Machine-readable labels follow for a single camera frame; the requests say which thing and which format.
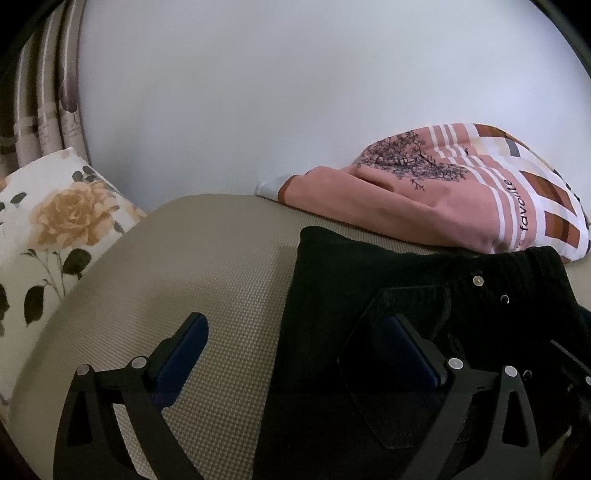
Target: tree print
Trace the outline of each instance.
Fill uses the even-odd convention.
[[[359,163],[396,175],[398,180],[409,178],[415,190],[425,191],[422,180],[465,180],[464,168],[438,162],[423,151],[426,145],[414,130],[389,137],[370,145],[359,157]]]

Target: beige mattress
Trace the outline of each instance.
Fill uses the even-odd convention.
[[[149,355],[199,311],[209,320],[209,341],[164,417],[206,479],[249,478],[299,232],[307,225],[394,251],[434,251],[252,196],[190,196],[163,206],[82,278],[20,378],[9,432],[39,477],[52,478],[76,367],[120,368]],[[567,269],[577,299],[591,307],[589,261]],[[153,478],[124,409],[118,413],[138,472]]]

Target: orange rose print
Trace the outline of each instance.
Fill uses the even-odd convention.
[[[125,207],[125,210],[127,210],[127,213],[129,213],[129,216],[133,218],[135,223],[138,223],[141,219],[147,217],[147,215],[141,208],[137,208],[129,200],[127,201],[127,206]]]
[[[102,181],[76,181],[51,192],[31,211],[29,246],[35,250],[96,245],[113,228],[119,206]]]
[[[8,185],[9,177],[4,177],[0,179],[0,192],[3,191]]]

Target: pillowcase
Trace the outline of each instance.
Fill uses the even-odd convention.
[[[59,303],[145,217],[73,148],[0,180],[0,417]]]
[[[515,137],[435,125],[380,140],[349,167],[316,167],[257,193],[407,242],[501,253],[549,245],[563,262],[591,247],[579,198]]]

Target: metal rivet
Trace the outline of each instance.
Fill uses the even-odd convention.
[[[83,364],[76,369],[76,374],[80,376],[86,375],[88,372],[90,372],[90,367],[87,364]]]
[[[510,365],[507,365],[505,367],[505,373],[507,375],[509,375],[510,377],[516,377],[518,372],[517,372],[517,369],[515,367],[512,367]]]
[[[464,362],[462,362],[459,358],[450,358],[447,361],[447,364],[452,367],[454,370],[461,370],[464,368]]]
[[[148,363],[146,357],[144,356],[137,356],[131,361],[131,366],[134,368],[143,368]]]

